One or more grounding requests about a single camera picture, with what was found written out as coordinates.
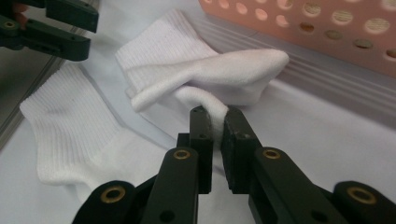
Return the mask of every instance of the pink plastic basket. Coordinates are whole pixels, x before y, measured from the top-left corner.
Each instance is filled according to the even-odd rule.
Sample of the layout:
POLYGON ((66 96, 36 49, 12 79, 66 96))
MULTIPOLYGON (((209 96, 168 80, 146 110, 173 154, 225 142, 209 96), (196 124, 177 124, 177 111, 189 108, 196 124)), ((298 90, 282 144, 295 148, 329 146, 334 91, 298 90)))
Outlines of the pink plastic basket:
POLYGON ((199 0, 211 15, 396 77, 396 0, 199 0))

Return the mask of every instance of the white sock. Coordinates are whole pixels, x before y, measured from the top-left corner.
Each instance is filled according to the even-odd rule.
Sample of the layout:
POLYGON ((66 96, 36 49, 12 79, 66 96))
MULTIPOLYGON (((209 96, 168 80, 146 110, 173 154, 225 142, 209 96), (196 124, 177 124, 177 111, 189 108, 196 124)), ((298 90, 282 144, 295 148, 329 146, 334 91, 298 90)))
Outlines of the white sock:
POLYGON ((158 174, 165 150, 121 127, 87 78, 67 65, 21 104, 37 142, 37 172, 46 184, 96 187, 124 180, 135 186, 158 174))
MULTIPOLYGON (((127 94, 134 110, 175 138, 188 131, 192 109, 186 99, 175 96, 179 87, 202 89, 226 105, 253 105, 289 61, 286 53, 274 49, 219 55, 177 10, 155 21, 116 58, 131 86, 127 94)), ((221 110, 206 106, 212 106, 208 111, 221 110)))

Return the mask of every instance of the sock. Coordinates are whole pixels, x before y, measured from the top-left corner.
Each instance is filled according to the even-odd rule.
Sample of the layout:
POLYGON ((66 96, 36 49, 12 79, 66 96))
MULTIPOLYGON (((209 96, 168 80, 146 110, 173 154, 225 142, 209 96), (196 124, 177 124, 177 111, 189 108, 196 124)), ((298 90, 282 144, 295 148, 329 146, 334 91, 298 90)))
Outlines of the sock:
POLYGON ((21 104, 45 184, 77 186, 81 200, 111 180, 135 186, 158 174, 165 150, 121 127, 81 70, 64 66, 21 104))
POLYGON ((131 86, 126 92, 134 110, 175 138, 188 131, 192 109, 186 99, 175 96, 178 88, 199 88, 226 105, 253 105, 289 61, 286 53, 275 49, 217 54, 178 10, 155 21, 116 58, 131 86))

